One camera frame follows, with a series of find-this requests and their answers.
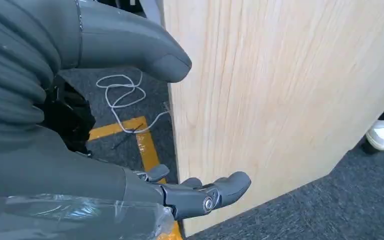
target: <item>robotic finger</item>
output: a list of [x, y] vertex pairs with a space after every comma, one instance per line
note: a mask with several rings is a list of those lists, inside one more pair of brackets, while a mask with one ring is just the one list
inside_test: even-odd
[[163, 205], [171, 208], [175, 220], [207, 215], [212, 210], [229, 206], [237, 202], [251, 185], [250, 177], [241, 171], [206, 185], [202, 185], [197, 178], [189, 178], [182, 184], [155, 183], [169, 173], [169, 169], [163, 164], [149, 172], [134, 173], [140, 179], [162, 189], [160, 193]]

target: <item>metal screw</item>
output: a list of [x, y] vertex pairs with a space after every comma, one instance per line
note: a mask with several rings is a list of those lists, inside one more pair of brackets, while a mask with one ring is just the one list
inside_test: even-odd
[[206, 212], [211, 211], [213, 209], [213, 199], [211, 197], [207, 196], [204, 199], [203, 206], [204, 206], [204, 210]]

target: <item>gray carpet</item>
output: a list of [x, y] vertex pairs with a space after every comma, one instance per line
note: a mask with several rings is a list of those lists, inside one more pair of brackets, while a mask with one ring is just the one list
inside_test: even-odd
[[[104, 90], [97, 89], [99, 77], [127, 73], [131, 68], [72, 70], [63, 75], [91, 102], [96, 126], [115, 122], [104, 102]], [[148, 123], [164, 110], [168, 100], [163, 82], [145, 77], [148, 98], [119, 111], [120, 118], [146, 116]], [[176, 182], [172, 126], [164, 116], [152, 129], [161, 162], [171, 169], [169, 182]], [[115, 143], [123, 141], [112, 149]], [[119, 133], [95, 140], [89, 148], [96, 156], [132, 169], [142, 168], [136, 139]], [[384, 153], [368, 155], [359, 146], [351, 150], [326, 177], [307, 184], [237, 217], [188, 238], [189, 240], [383, 240], [384, 239]]]

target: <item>robotic thumb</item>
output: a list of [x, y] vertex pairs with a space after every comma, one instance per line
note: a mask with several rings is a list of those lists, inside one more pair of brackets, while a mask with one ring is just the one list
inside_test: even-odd
[[133, 65], [158, 80], [181, 81], [192, 67], [182, 47], [161, 26], [96, 1], [79, 1], [79, 68]]

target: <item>wooden board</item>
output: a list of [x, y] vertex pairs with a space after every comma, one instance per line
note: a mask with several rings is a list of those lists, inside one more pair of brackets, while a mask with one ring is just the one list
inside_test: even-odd
[[180, 181], [244, 171], [187, 236], [328, 174], [384, 110], [384, 0], [165, 0], [190, 55], [170, 86]]

